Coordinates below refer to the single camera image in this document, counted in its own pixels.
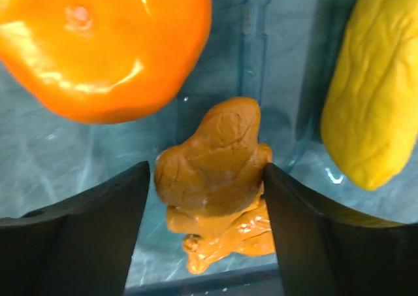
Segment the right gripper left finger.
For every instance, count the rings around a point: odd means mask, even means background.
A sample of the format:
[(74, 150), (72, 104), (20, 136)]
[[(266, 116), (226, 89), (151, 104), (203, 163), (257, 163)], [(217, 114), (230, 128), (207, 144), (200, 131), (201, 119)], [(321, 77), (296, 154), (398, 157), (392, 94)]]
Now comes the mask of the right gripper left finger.
[(122, 295), (150, 185), (142, 161), (54, 205), (1, 219), (2, 295)]

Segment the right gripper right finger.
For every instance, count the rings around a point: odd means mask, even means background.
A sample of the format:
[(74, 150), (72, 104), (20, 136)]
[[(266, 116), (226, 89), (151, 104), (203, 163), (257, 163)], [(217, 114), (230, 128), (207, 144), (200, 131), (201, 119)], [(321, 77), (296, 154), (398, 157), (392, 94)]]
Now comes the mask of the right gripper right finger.
[(265, 200), (286, 295), (416, 295), (417, 225), (346, 207), (268, 164)]

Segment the orange dried fruit slice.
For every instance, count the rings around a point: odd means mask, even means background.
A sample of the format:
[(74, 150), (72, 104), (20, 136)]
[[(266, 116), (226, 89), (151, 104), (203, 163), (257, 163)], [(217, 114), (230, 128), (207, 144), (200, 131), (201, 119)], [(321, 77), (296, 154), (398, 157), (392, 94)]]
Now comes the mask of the orange dried fruit slice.
[(167, 207), (167, 229), (185, 234), (182, 249), (191, 274), (202, 274), (232, 253), (258, 257), (276, 251), (263, 194), (261, 185), (249, 207), (219, 217), (192, 215), (178, 207)]

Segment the orange dried fruit piece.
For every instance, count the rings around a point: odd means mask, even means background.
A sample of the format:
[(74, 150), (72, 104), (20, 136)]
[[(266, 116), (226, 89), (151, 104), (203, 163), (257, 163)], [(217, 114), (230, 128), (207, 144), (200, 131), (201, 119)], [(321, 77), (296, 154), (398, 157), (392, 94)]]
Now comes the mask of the orange dried fruit piece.
[(203, 216), (249, 207), (272, 161), (271, 147), (258, 141), (260, 124), (261, 109), (252, 98), (234, 97), (212, 107), (191, 137), (157, 158), (160, 200)]

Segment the smooth orange persimmon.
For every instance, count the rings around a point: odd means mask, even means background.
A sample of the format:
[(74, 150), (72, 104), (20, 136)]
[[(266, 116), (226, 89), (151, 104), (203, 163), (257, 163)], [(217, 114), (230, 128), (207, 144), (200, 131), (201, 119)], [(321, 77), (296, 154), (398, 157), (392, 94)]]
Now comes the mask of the smooth orange persimmon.
[(212, 0), (1, 0), (1, 61), (57, 115), (130, 122), (176, 97), (211, 25)]

